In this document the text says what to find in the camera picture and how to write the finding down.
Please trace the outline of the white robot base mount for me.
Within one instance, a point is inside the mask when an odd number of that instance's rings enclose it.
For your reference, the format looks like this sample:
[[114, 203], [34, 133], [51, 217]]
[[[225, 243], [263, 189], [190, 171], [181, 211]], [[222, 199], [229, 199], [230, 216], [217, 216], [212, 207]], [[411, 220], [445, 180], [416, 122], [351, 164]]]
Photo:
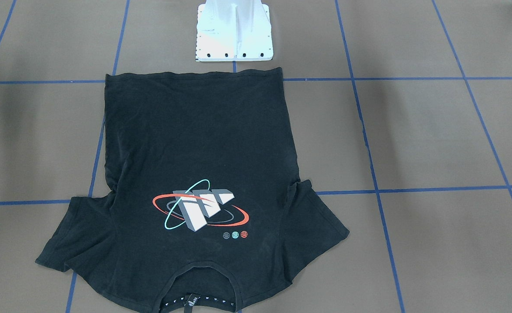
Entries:
[[207, 0], [197, 12], [195, 61], [273, 59], [270, 8], [260, 0]]

